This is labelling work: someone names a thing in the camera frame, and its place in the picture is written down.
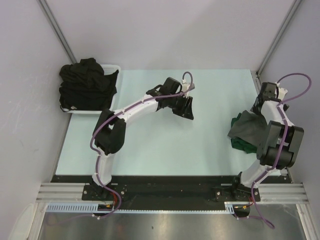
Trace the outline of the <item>grey t shirt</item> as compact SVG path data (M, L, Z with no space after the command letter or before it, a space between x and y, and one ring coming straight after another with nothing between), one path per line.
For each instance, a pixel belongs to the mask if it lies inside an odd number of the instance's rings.
M249 113L247 116L242 115L240 120L233 125L231 133L234 134L234 137L239 137L258 147L262 134L267 128L267 123L263 116L256 115L253 112Z

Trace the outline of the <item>white plastic basket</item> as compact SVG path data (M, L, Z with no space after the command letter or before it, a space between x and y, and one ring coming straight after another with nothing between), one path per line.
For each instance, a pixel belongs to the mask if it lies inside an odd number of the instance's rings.
M110 110L114 110L115 107L118 105L119 102L119 98L120 98L120 90L122 87L122 83L123 83L123 74L122 74L122 70L121 67L118 65L112 65L112 64L102 64L101 65L102 69L104 70L104 73L106 75L111 75L114 72L118 71L118 75L117 75L117 80L115 83L115 87L116 87L116 91L117 93L113 95L112 97L112 101L111 101L111 105L110 105ZM101 110L77 110L77 109L67 109L67 108L63 108L60 106L60 109L64 112L64 113L69 113L69 114L76 114L76 115L100 115L101 114Z

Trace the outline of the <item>black t shirts pile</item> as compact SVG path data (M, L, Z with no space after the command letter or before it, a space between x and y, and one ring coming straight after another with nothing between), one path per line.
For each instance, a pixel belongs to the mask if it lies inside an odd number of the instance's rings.
M117 93L119 74L119 69L106 74L102 65L93 57L62 66L59 72L62 79L59 87L61 110L69 112L109 109Z

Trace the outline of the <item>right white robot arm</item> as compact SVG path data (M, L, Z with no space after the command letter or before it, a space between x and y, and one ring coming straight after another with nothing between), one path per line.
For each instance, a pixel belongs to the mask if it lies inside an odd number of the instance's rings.
M251 194L270 174L290 168L296 161L304 129L295 126L286 115L289 106L282 103L286 94L287 90L278 83L264 82L261 86L251 109L264 117L267 127L257 146L256 161L234 178L230 194L237 201Z

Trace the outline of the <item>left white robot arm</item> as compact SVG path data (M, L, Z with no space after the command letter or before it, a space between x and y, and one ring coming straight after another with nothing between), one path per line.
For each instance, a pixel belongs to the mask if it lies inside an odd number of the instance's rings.
M114 158L125 143L127 127L164 108L171 109L179 117L194 120L193 97L189 95L194 88L193 76L187 71L181 81L168 77L131 105L115 111L106 108L101 112L90 140L90 148L97 153L92 180L96 184L93 194L98 199L105 200L110 196L108 184L112 180Z

